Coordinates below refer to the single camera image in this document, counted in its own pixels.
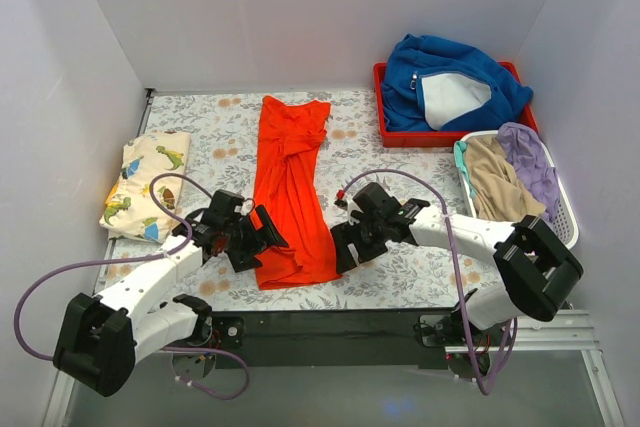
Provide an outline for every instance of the floral mat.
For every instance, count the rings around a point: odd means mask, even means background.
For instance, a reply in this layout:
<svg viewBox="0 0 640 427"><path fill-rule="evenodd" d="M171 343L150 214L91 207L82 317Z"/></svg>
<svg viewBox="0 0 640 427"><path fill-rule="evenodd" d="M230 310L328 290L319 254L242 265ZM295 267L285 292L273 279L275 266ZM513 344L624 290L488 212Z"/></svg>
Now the floral mat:
<svg viewBox="0 0 640 427"><path fill-rule="evenodd" d="M186 174L211 192L225 189L251 197L256 170L258 120L265 94L171 95L153 99L146 132L182 130L192 134ZM432 184L450 210L466 214L451 149L382 146L372 91L289 92L273 94L287 104L313 99L331 102L327 138L318 154L315 185L329 226L346 214L333 205L335 193L349 179L374 168L401 169ZM401 202L434 196L410 179L380 174L376 180ZM359 181L354 192L366 183ZM208 201L184 185L177 212L186 215ZM147 255L157 244L121 239L114 258ZM495 267L461 257L466 289L498 282ZM111 266L98 285L109 286L136 264ZM236 274L224 255L211 259L167 293L169 299L188 293L206 300L214 310L300 310L451 307L457 302L451 254L438 248L389 243L389 253L346 273L340 280L309 287L260 291L255 274Z"/></svg>

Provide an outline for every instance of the white wall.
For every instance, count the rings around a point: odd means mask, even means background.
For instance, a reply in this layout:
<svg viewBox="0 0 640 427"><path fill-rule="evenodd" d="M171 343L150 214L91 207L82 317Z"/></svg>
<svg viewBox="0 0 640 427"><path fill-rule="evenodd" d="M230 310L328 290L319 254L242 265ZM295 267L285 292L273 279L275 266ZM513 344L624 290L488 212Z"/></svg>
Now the white wall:
<svg viewBox="0 0 640 427"><path fill-rule="evenodd" d="M95 0L0 0L0 19L0 425L34 427L55 370L20 350L13 310L37 277L104 255L101 202L144 90ZM23 322L34 347L53 352L66 302L95 276L36 291Z"/></svg>
<svg viewBox="0 0 640 427"><path fill-rule="evenodd" d="M545 0L98 0L145 87L369 86L407 32L515 57Z"/></svg>
<svg viewBox="0 0 640 427"><path fill-rule="evenodd" d="M593 316L628 425L640 425L640 0L548 0L518 56L578 216Z"/></svg>

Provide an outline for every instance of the dinosaur print cloth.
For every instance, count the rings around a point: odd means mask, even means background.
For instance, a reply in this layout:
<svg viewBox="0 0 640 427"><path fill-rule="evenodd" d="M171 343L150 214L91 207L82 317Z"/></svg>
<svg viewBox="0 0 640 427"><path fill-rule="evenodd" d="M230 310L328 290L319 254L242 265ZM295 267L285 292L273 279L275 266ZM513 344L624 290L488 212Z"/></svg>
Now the dinosaur print cloth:
<svg viewBox="0 0 640 427"><path fill-rule="evenodd" d="M110 238L126 237L163 242L174 221L153 203L149 184L159 174L184 174L191 136L187 132L153 132L124 146L122 169L106 202L100 225ZM182 179L167 177L156 183L155 194L174 210L182 189Z"/></svg>

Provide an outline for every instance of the red plastic bin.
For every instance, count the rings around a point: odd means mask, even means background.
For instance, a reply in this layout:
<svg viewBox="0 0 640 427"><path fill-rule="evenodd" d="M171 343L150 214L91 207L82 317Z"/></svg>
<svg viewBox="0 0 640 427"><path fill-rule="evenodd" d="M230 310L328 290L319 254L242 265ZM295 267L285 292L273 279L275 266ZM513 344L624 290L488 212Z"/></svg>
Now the red plastic bin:
<svg viewBox="0 0 640 427"><path fill-rule="evenodd" d="M518 72L511 62L500 62L505 69L520 82ZM382 91L380 84L384 80L384 73L387 70L387 64L382 62L373 66L373 78L376 84L376 97L378 99L378 122L380 124L380 135L382 136L382 145L385 147L452 147L453 144L467 135L469 132L387 132L387 126L384 124L384 106L382 103ZM538 126L531 112L531 105L527 103L524 106L522 115L518 122L531 127L538 132Z"/></svg>

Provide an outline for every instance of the blue fleece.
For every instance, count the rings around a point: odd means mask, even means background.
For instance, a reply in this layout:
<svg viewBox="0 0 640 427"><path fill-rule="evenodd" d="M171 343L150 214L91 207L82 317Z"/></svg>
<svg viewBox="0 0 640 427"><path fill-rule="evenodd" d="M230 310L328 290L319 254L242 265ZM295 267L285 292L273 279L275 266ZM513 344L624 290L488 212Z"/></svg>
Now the blue fleece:
<svg viewBox="0 0 640 427"><path fill-rule="evenodd" d="M389 57L382 82L384 115L389 132L433 131L412 89L412 76L458 72L491 87L491 99L442 126L440 131L496 130L506 122L516 122L533 91L521 86L511 73L475 47L450 40L408 34Z"/></svg>

